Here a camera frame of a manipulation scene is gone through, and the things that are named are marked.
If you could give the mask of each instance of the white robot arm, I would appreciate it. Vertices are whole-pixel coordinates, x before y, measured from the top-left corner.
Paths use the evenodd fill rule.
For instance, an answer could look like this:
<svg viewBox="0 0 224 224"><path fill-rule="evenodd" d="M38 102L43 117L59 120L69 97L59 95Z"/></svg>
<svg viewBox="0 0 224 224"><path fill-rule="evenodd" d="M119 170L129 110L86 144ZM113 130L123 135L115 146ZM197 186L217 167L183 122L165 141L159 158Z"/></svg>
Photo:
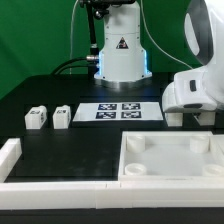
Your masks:
<svg viewBox="0 0 224 224"><path fill-rule="evenodd" d="M211 124L214 112L224 108L224 1L192 0L185 35L203 66L174 76L163 95L163 111L168 120L172 113L213 112Z"/></svg>
<svg viewBox="0 0 224 224"><path fill-rule="evenodd" d="M96 84L116 89L151 82L147 53L140 43L140 7L135 0L81 0L91 4L96 19L104 18L104 47L99 53Z"/></svg>

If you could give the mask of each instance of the white box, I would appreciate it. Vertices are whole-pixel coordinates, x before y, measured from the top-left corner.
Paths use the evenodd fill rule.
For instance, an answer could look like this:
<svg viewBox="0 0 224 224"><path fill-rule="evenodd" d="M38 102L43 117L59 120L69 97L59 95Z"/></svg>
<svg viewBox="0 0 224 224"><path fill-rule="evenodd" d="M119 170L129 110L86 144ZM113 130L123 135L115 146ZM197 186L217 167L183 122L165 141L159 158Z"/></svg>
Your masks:
<svg viewBox="0 0 224 224"><path fill-rule="evenodd" d="M32 107L25 116L26 129L41 129L47 120L47 109L45 106Z"/></svg>
<svg viewBox="0 0 224 224"><path fill-rule="evenodd" d="M54 129L67 129L71 121L71 108L69 106L57 107L54 115Z"/></svg>

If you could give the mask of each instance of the green backdrop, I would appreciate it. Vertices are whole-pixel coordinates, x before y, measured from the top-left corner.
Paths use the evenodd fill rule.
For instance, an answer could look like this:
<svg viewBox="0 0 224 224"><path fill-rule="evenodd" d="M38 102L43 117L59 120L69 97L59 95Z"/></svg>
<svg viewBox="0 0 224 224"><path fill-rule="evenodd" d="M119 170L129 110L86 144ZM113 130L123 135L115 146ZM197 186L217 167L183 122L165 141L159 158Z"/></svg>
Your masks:
<svg viewBox="0 0 224 224"><path fill-rule="evenodd" d="M0 98L28 76L49 74L69 59L70 22L75 0L0 0ZM183 23L190 0L144 0L149 30L167 52L197 66L184 39ZM86 11L75 19L74 56L89 53ZM103 22L96 21L99 46ZM160 53L142 28L152 72L186 70Z"/></svg>

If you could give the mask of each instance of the white plastic frame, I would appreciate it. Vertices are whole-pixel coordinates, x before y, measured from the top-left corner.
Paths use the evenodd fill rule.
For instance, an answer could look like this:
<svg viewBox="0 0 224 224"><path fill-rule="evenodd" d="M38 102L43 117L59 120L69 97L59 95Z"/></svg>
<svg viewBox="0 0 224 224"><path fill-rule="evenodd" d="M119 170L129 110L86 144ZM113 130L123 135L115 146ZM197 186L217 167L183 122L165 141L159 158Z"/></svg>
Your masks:
<svg viewBox="0 0 224 224"><path fill-rule="evenodd" d="M174 137L186 136L186 132L166 133ZM159 136L165 133L124 132L122 147L130 134ZM224 137L206 134L210 136L212 152L220 158ZM224 178L163 176L122 180L122 153L119 181L1 183L0 209L224 207Z"/></svg>

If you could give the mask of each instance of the black table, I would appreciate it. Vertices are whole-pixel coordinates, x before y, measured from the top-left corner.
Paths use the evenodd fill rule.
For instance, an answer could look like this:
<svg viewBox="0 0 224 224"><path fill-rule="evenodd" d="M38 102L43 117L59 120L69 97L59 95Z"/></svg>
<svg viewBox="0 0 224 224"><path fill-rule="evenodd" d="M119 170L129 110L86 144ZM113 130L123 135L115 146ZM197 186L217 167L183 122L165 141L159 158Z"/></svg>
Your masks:
<svg viewBox="0 0 224 224"><path fill-rule="evenodd" d="M218 113L214 127L200 127L192 114L181 128L165 121L105 121L71 123L68 130L53 129L53 113L69 105L72 118L80 103L159 102L172 74L155 74L152 84L118 91L94 85L86 75L30 77L0 101L0 144L22 140L23 155L6 182L117 180L123 131L212 131L224 133ZM26 130L24 116L31 107L44 105L48 120L41 130ZM223 223L217 209L108 209L0 211L4 223Z"/></svg>

